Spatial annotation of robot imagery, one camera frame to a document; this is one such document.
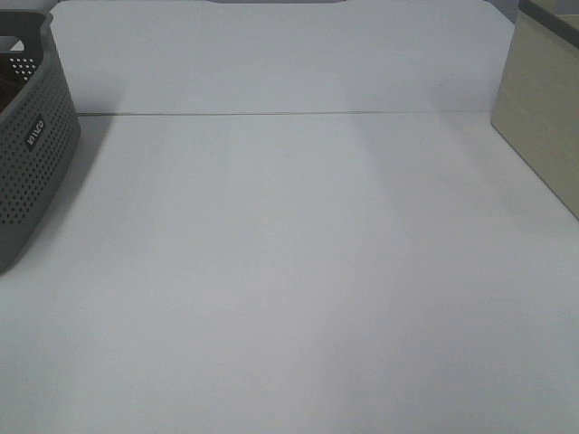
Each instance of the perforated basket wall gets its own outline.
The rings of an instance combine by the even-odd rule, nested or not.
[[[0,11],[0,32],[24,43],[0,53],[23,86],[0,113],[0,272],[18,257],[71,161],[80,126],[50,31],[52,17]]]

